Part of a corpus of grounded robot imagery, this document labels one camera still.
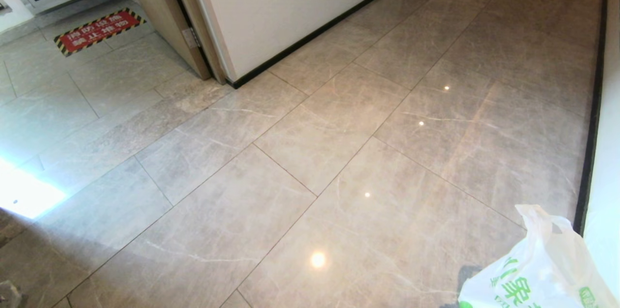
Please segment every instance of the door hinge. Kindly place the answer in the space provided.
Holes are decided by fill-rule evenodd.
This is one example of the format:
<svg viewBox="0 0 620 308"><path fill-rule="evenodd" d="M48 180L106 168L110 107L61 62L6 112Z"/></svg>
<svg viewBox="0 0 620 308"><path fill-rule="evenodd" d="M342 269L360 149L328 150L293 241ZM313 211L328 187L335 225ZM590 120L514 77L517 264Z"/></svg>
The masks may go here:
<svg viewBox="0 0 620 308"><path fill-rule="evenodd" d="M186 43L189 48L200 47L200 41L198 40L198 37L192 27L186 28L181 32L183 33L183 37L186 39Z"/></svg>

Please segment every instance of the hallway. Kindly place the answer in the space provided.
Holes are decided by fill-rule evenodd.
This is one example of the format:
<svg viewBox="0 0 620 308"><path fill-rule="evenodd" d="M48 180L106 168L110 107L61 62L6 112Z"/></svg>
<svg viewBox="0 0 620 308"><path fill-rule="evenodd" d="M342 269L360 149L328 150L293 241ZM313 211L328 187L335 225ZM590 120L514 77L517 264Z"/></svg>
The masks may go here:
<svg viewBox="0 0 620 308"><path fill-rule="evenodd" d="M515 204L574 217L601 0L376 0L238 90L148 23L51 40L126 6L0 46L0 188L58 203L0 210L29 308L458 308Z"/></svg>

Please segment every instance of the red floor sticker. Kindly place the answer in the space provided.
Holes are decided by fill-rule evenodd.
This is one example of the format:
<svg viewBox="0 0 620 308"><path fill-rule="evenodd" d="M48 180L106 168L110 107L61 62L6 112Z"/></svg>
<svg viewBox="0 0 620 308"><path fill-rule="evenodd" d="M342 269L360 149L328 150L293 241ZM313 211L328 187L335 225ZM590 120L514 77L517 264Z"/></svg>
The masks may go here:
<svg viewBox="0 0 620 308"><path fill-rule="evenodd" d="M63 33L55 37L54 41L64 56L71 56L80 50L144 23L146 20L142 19L140 15L134 13L130 8L124 8Z"/></svg>

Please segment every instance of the bright light patch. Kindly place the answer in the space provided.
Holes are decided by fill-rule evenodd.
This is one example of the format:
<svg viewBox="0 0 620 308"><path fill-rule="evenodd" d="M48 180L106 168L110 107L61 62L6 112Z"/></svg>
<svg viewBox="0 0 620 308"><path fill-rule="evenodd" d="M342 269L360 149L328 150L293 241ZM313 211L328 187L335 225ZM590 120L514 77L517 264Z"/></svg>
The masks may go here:
<svg viewBox="0 0 620 308"><path fill-rule="evenodd" d="M321 268L325 265L325 254L322 252L315 252L313 253L310 261L312 262L312 266L314 268Z"/></svg>
<svg viewBox="0 0 620 308"><path fill-rule="evenodd" d="M0 158L0 207L34 219L64 200L66 195Z"/></svg>

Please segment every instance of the black baseboard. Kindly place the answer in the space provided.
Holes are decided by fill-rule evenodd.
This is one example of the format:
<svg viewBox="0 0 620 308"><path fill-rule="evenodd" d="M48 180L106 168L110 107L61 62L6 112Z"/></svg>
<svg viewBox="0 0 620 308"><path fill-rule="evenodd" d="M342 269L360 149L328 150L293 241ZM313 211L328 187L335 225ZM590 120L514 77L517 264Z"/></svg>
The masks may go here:
<svg viewBox="0 0 620 308"><path fill-rule="evenodd" d="M596 151L596 136L598 135L598 119L601 113L601 96L603 92L603 70L605 68L605 39L607 35L607 0L602 1L601 24L598 36L598 55L596 56L596 73L594 91L592 94L592 109L589 115L588 141L583 160L582 180L579 187L579 196L575 211L573 230L583 236L585 219L588 212L589 187L592 182L594 156Z"/></svg>
<svg viewBox="0 0 620 308"><path fill-rule="evenodd" d="M325 32L325 31L329 30L330 28L334 27L336 24L338 24L339 22L343 21L348 16L352 15L354 12L357 12L359 9L363 8L365 5L368 5L368 3L372 2L372 1L374 1L374 0L364 0L363 2L361 2L358 5L354 6L353 8L350 8L349 10L347 10L347 12L341 14L340 16L336 17L332 21L329 21L325 25L319 27L318 30L308 34L305 37L303 37L298 42L294 43L294 45L286 48L281 53L279 53L276 56L274 56L274 57L270 58L269 60L265 61L259 67L254 68L253 70L248 72L248 74L246 74L245 76L239 78L237 81L230 81L228 79L226 81L233 88L235 88L235 89L240 88L245 83L248 83L248 81L251 81L253 78L255 78L259 74L265 72L267 69L269 69L270 67L272 67L273 65L275 65L276 63L278 63L279 61L284 59L286 56L289 56L290 54L295 52L295 50L303 47L303 45L307 44L309 41L312 41L314 38L320 36L321 34L323 34L323 32Z"/></svg>

